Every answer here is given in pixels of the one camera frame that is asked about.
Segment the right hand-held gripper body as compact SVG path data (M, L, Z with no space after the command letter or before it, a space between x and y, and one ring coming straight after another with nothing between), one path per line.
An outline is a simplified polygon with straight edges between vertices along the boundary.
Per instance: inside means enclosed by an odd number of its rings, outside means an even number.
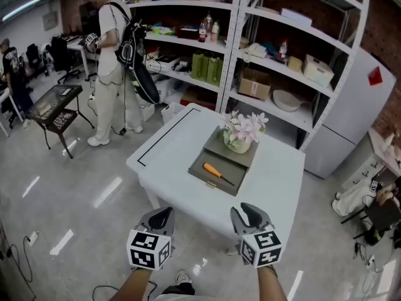
M244 264L252 265L253 268L266 267L279 262L283 252L281 240L271 224L263 230L242 235L236 248Z

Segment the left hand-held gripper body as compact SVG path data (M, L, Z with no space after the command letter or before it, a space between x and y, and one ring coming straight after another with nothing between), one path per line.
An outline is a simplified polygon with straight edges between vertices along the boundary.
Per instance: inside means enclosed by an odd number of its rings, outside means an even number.
M171 257L174 230L149 228L148 213L129 233L126 248L128 262L135 268L160 270Z

